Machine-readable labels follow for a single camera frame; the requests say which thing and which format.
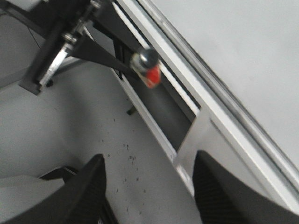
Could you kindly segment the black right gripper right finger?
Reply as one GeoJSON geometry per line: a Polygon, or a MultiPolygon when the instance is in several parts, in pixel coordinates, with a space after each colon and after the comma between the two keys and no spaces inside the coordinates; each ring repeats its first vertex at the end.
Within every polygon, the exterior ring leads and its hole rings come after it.
{"type": "Polygon", "coordinates": [[[194,199],[205,224],[297,224],[299,216],[244,184],[203,150],[193,167],[194,199]]]}

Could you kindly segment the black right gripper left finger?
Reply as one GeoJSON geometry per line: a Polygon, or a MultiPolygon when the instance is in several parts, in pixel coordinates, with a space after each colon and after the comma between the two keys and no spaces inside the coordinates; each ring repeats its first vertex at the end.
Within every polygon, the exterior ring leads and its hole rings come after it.
{"type": "Polygon", "coordinates": [[[75,173],[59,167],[37,178],[0,180],[2,224],[113,224],[105,159],[97,154],[75,173]]]}

